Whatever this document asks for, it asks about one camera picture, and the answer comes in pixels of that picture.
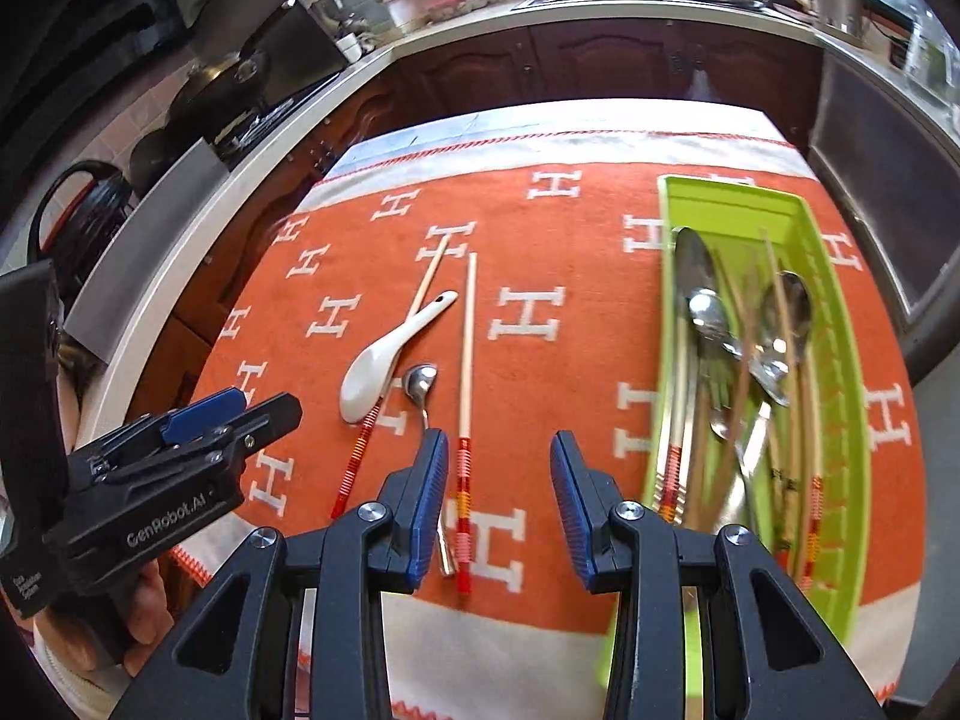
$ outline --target orange tablecloth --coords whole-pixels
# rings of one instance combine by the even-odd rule
[[[539,163],[490,170],[486,142],[477,146],[478,172],[360,196],[351,196],[363,188],[357,176],[318,186],[306,205],[325,207],[294,215],[277,236],[196,391],[202,397],[241,386],[257,402],[286,389],[301,399],[304,420],[251,459],[245,503],[229,521],[184,544],[181,560],[205,581],[254,525],[291,535],[328,524],[357,432],[339,418],[344,372],[361,349],[402,321],[448,228],[450,250],[429,296],[462,293],[464,252],[479,255],[474,591],[459,600],[454,583],[434,570],[414,599],[385,605],[392,697],[458,720],[599,716],[593,666],[614,599],[587,595],[570,567],[549,479],[549,440],[555,430],[573,430],[592,466],[613,474],[625,494],[640,495],[659,359],[656,180],[664,173],[751,179],[806,198],[848,300],[874,451],[866,578],[845,644],[877,695],[889,692],[905,655],[923,566],[923,461],[893,330],[832,201],[812,177],[727,167],[738,162],[709,156],[715,143],[707,143],[705,164],[682,166],[571,164],[566,158],[550,164],[542,159],[548,146],[549,138],[539,143]],[[789,149],[799,160],[774,140],[734,139],[723,147],[731,153]],[[400,162],[410,167],[417,160],[429,164],[422,154]],[[391,165],[381,170],[403,167]],[[438,365],[431,425],[450,437],[457,431],[462,309],[458,302],[411,343],[398,367]],[[419,435],[416,411],[393,389],[352,505],[375,497],[389,471],[409,464]],[[454,488],[451,474],[450,528]],[[824,545],[824,560],[830,549]]]

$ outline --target white countertop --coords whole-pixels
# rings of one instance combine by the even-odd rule
[[[253,190],[314,127],[392,62],[476,35],[563,20],[697,20],[754,29],[810,45],[832,47],[832,43],[836,43],[824,39],[808,26],[772,11],[757,14],[694,2],[573,1],[522,10],[515,10],[515,6],[516,2],[495,4],[448,22],[429,25],[364,57],[347,68],[333,83],[318,91],[315,98],[301,105],[224,180],[157,269],[120,338],[112,362],[86,392],[83,413],[80,415],[78,445],[123,423],[147,357],[176,300],[219,234]]]

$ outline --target tablecloth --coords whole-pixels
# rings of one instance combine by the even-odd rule
[[[875,694],[889,694],[919,595],[923,459],[896,338],[850,231],[762,114],[591,100],[568,105],[574,115],[558,119],[552,104],[513,109],[501,131],[468,128],[432,143],[416,128],[385,136],[379,159],[367,148],[364,158],[347,160],[286,221],[220,333],[196,397],[238,386],[256,403],[286,389],[301,399],[304,420],[251,458],[244,504],[179,547],[181,563],[203,583],[253,527],[291,535],[328,524],[357,432],[339,419],[344,372],[402,321],[438,240],[450,232],[430,295],[462,292],[466,253],[479,257],[474,590],[458,599],[453,581],[434,569],[415,596],[385,597],[395,713],[599,716],[594,667],[614,599],[587,595],[570,567],[549,482],[549,440],[555,430],[573,430],[589,463],[640,495],[659,359],[664,231],[656,180],[679,173],[755,182],[806,198],[850,308],[869,412],[872,496],[866,576],[845,645]],[[411,343],[398,368],[438,365],[431,424],[451,437],[461,311],[455,304]],[[352,505],[375,497],[419,442],[419,415],[398,381],[377,424]],[[454,488],[451,475],[450,533]],[[843,515],[842,495],[828,503]],[[824,544],[821,560],[832,551]],[[307,650],[309,623],[301,640]]]

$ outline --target screw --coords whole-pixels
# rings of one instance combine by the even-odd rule
[[[257,528],[250,534],[250,543],[254,549],[266,549],[277,540],[277,531],[273,528]]]
[[[731,525],[728,528],[724,528],[723,535],[727,541],[736,546],[742,546],[746,544],[747,541],[750,541],[750,531],[742,525]]]
[[[361,504],[357,514],[366,522],[377,522],[378,519],[387,517],[387,507],[377,501],[371,501],[371,503]]]
[[[637,501],[620,501],[614,511],[620,519],[635,520],[643,517],[643,507]]]

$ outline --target green basket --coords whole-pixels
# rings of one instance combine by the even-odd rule
[[[659,180],[661,215],[664,219],[664,264],[661,297],[661,368],[659,369],[659,410],[653,435],[659,437],[664,409],[672,391],[674,344],[673,242],[668,231],[676,227],[696,230],[714,257],[723,260],[728,277],[738,282],[752,262],[765,272],[766,255],[763,233],[786,269],[795,271],[806,284],[813,304],[813,329],[806,347],[813,360],[820,385],[821,425],[824,457],[824,515],[821,523],[821,548],[813,571],[813,587],[808,598],[841,643],[850,637],[854,613],[860,600],[866,568],[870,526],[870,448],[867,441],[867,415],[864,403],[863,375],[856,350],[847,305],[836,273],[824,248],[820,230],[802,197],[782,191],[761,189],[727,181],[712,181],[678,175]],[[733,300],[724,293],[727,306]],[[736,317],[731,324],[736,328]],[[757,410],[751,403],[748,414]],[[784,435],[784,417],[775,410],[776,429]],[[706,476],[719,460],[720,450],[707,452]],[[643,501],[653,498],[656,461],[651,458]],[[773,522],[770,511],[769,461],[763,458],[755,473],[760,536],[770,547]],[[686,684],[688,695],[701,695],[702,661],[697,613],[685,615]],[[613,658],[611,624],[606,647],[598,664],[602,685],[610,680]]]

